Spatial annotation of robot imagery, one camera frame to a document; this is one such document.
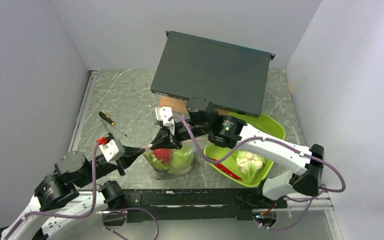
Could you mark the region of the red tomato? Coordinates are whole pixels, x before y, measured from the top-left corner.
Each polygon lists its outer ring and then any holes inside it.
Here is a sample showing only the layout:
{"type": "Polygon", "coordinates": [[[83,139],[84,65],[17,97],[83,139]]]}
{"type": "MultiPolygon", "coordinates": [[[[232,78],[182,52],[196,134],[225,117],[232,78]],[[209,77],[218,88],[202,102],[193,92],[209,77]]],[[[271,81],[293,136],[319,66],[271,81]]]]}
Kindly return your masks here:
{"type": "Polygon", "coordinates": [[[171,161],[173,152],[174,151],[172,149],[167,148],[160,148],[152,151],[155,158],[159,160],[162,164],[168,164],[171,161]]]}

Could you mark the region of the clear zip top bag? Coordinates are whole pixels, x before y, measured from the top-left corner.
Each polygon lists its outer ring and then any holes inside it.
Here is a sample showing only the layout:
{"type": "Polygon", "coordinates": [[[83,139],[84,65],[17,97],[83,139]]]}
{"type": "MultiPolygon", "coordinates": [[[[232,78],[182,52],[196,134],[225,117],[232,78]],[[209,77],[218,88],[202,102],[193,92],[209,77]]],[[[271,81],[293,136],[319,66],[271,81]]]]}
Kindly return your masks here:
{"type": "Polygon", "coordinates": [[[152,168],[150,176],[159,181],[188,174],[202,157],[191,140],[183,141],[180,149],[151,150],[150,144],[142,149],[144,150],[142,156],[152,168]]]}

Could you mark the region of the green celery stalks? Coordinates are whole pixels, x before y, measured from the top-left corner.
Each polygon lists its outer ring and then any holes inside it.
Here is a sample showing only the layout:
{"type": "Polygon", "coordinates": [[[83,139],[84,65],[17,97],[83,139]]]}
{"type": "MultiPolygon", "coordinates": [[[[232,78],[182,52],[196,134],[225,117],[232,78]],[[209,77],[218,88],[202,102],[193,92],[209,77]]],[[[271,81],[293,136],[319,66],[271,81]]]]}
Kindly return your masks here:
{"type": "Polygon", "coordinates": [[[143,156],[157,174],[165,175],[171,173],[170,168],[165,166],[160,160],[158,160],[153,153],[145,152],[143,156]]]}

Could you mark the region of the green cabbage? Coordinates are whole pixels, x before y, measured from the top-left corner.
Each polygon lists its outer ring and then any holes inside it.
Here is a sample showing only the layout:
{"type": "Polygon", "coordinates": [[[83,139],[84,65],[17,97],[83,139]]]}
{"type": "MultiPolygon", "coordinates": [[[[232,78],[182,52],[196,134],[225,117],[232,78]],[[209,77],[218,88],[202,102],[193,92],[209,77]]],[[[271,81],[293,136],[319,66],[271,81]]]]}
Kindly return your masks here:
{"type": "Polygon", "coordinates": [[[189,146],[184,146],[181,149],[174,149],[169,165],[173,169],[184,169],[191,165],[194,159],[194,154],[195,151],[189,146]]]}

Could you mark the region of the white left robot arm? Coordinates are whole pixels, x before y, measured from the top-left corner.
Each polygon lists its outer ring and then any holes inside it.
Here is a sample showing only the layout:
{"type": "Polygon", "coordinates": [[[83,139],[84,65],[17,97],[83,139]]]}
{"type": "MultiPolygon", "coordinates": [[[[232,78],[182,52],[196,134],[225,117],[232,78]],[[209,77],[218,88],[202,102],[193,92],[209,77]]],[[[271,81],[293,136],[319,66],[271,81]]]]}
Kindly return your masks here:
{"type": "Polygon", "coordinates": [[[67,153],[36,187],[20,216],[0,228],[0,240],[48,240],[96,212],[120,211],[127,205],[120,185],[108,180],[98,186],[97,180],[113,171],[123,176],[144,152],[129,146],[109,152],[105,145],[96,145],[92,159],[80,151],[67,153]]]}

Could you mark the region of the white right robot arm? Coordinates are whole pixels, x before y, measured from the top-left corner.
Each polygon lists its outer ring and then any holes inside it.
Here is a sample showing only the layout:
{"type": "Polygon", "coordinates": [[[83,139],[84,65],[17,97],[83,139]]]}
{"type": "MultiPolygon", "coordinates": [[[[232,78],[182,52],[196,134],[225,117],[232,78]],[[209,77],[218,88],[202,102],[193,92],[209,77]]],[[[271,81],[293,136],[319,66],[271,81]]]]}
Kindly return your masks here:
{"type": "Polygon", "coordinates": [[[275,200],[291,193],[316,197],[320,193],[323,164],[311,149],[284,141],[231,115],[220,115],[215,105],[203,97],[186,102],[189,119],[174,115],[168,106],[153,111],[159,132],[150,143],[151,150],[176,149],[191,140],[197,152],[212,165],[220,164],[235,151],[243,150],[269,159],[286,168],[286,173],[263,180],[255,194],[256,203],[269,207],[275,200]],[[207,136],[215,146],[229,149],[223,157],[211,159],[200,148],[197,138],[207,136]]]}

